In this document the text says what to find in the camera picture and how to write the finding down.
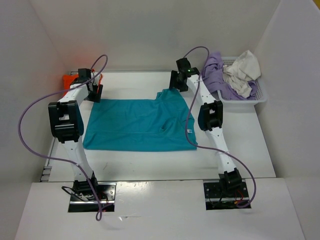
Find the orange t shirt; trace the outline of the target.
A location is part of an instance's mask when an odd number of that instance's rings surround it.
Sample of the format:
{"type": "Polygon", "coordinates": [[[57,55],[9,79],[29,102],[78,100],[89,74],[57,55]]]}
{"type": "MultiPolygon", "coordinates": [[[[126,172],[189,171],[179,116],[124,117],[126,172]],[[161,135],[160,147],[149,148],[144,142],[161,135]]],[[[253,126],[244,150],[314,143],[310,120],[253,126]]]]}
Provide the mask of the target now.
{"type": "Polygon", "coordinates": [[[98,74],[94,69],[79,68],[76,74],[63,75],[62,80],[64,89],[70,89],[73,85],[82,84],[91,78],[93,79],[84,85],[88,92],[86,98],[90,101],[98,102],[103,90],[103,85],[101,84],[103,75],[101,73],[98,74]]]}

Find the teal t shirt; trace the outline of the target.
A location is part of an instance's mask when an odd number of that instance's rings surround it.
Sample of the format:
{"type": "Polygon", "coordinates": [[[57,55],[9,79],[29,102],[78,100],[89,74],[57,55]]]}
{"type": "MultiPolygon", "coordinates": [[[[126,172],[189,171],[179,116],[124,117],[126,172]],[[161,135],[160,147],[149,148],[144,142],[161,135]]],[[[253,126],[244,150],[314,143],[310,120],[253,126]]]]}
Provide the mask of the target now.
{"type": "Polygon", "coordinates": [[[83,147],[95,151],[195,151],[195,120],[177,89],[155,99],[102,99],[94,103],[83,147]]]}

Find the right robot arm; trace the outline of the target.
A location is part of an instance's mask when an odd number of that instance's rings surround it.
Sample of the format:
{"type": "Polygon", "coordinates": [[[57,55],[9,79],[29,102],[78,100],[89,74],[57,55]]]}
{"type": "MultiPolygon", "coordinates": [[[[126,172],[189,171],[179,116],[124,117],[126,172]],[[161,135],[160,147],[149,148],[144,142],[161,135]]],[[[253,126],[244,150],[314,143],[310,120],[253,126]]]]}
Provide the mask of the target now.
{"type": "Polygon", "coordinates": [[[223,103],[209,92],[200,71],[191,67],[186,57],[176,61],[177,70],[171,71],[169,87],[180,92],[191,90],[200,104],[197,117],[199,128],[204,131],[215,150],[220,153],[218,175],[221,191],[226,196],[234,194],[242,184],[242,177],[229,154],[223,133],[223,103]]]}

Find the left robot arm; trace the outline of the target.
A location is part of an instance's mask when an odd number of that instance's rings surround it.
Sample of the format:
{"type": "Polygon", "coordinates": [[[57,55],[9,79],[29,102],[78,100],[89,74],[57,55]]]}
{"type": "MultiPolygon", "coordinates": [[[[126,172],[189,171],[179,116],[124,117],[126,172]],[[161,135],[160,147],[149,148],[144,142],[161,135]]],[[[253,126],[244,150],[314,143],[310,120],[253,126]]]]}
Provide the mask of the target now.
{"type": "Polygon", "coordinates": [[[80,105],[83,101],[99,103],[103,76],[94,69],[79,68],[72,77],[70,91],[57,102],[48,105],[50,128],[53,137],[62,144],[72,161],[73,187],[66,192],[80,201],[92,201],[98,189],[98,181],[90,167],[83,147],[85,131],[80,105]]]}

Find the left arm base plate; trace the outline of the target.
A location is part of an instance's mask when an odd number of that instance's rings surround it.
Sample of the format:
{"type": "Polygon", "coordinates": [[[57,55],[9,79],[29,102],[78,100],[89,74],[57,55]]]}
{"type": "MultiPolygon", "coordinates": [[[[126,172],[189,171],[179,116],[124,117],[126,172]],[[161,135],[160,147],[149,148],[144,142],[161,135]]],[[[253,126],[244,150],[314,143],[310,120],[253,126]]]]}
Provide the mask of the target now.
{"type": "MultiPolygon", "coordinates": [[[[115,182],[101,182],[96,185],[96,193],[103,212],[115,211],[116,186],[117,184],[115,182]]],[[[99,210],[98,202],[88,185],[85,194],[77,191],[75,182],[72,187],[63,186],[62,189],[70,196],[68,205],[69,213],[89,213],[99,210]]]]}

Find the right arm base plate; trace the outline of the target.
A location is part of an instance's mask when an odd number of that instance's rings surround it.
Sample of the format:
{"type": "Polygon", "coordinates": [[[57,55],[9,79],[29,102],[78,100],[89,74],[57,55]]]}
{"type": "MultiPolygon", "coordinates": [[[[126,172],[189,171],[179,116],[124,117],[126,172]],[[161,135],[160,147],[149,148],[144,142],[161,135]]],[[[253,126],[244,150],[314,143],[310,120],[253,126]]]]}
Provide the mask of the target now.
{"type": "Polygon", "coordinates": [[[237,204],[245,205],[250,200],[246,182],[243,181],[239,188],[223,192],[218,180],[203,182],[205,206],[211,210],[238,209],[237,204]]]}

